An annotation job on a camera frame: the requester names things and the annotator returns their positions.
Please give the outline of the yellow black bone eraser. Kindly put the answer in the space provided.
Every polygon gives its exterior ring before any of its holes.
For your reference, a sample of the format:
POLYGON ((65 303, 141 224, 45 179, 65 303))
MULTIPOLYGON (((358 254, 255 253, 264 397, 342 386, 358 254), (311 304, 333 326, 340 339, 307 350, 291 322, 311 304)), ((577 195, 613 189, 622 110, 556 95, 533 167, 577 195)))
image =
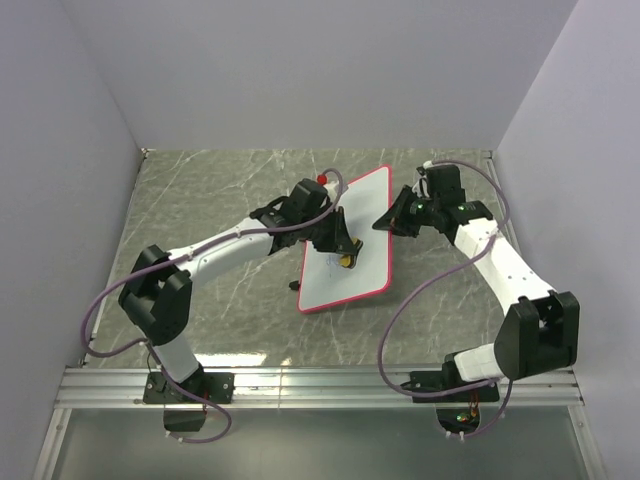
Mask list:
POLYGON ((351 238, 353 247, 347 254, 343 254, 339 259, 342 268, 353 269, 356 266, 358 254, 363 246, 363 242, 357 237, 351 238))

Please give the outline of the pink framed whiteboard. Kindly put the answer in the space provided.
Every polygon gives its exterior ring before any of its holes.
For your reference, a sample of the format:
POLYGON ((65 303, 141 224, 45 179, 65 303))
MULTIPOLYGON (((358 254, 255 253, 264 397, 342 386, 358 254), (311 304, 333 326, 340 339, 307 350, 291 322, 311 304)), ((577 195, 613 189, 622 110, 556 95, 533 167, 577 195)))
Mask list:
POLYGON ((297 308, 312 313, 386 291, 392 279, 392 240, 374 223, 391 206, 392 170, 382 165, 353 180, 338 206, 341 217, 329 238, 336 251, 305 245, 297 308))

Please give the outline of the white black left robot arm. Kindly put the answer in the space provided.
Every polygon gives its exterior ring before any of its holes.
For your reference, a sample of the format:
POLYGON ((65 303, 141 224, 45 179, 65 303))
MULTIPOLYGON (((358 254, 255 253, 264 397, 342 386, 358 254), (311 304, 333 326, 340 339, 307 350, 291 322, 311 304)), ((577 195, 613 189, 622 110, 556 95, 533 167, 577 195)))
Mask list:
POLYGON ((164 251, 152 245, 139 255, 133 273, 150 267, 122 288, 118 304, 148 339, 151 352, 169 377, 166 388, 180 402, 210 391, 202 365, 184 336, 195 288, 252 260, 274 255, 309 241, 320 253, 339 256, 339 264, 353 268, 363 242, 350 235, 344 208, 327 199, 304 206, 281 196, 251 212, 236 227, 189 247, 164 251))

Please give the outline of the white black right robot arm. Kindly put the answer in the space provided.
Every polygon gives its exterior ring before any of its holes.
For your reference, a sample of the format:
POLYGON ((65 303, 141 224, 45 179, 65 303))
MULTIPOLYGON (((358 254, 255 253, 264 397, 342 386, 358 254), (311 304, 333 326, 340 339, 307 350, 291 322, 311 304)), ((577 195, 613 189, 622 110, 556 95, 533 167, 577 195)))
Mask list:
POLYGON ((477 269, 497 298, 504 320, 494 341, 448 355, 433 387, 415 398, 466 398, 502 379, 528 378, 575 364, 580 304, 542 280, 501 234, 501 223, 462 190, 418 196, 405 186, 373 224, 374 229, 415 237, 423 227, 444 235, 477 269))

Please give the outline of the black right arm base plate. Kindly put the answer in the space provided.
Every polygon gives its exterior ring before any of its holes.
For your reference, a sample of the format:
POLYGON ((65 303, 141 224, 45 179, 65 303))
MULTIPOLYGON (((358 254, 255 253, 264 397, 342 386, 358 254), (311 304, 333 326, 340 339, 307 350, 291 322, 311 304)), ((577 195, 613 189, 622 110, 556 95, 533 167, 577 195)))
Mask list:
POLYGON ((481 381, 463 382, 455 375, 440 371, 414 370, 409 373, 409 380, 400 384, 405 391, 412 393, 438 393, 459 387, 473 385, 474 389, 450 393, 433 398, 413 398, 414 403, 493 403, 500 399, 499 388, 494 383, 483 385, 481 381))

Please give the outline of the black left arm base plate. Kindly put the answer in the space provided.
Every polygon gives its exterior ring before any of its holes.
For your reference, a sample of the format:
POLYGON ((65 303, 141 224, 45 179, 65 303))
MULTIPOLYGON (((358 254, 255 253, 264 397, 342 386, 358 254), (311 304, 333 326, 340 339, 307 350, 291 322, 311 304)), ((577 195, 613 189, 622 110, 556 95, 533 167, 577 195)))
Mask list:
MULTIPOLYGON (((197 373, 193 378, 178 383, 178 386, 189 392, 216 404, 230 404, 234 391, 235 375, 230 372, 197 373)), ((146 386, 142 398, 143 404, 184 404, 194 403, 194 400, 180 393, 170 384, 159 371, 151 372, 146 379, 146 386)))

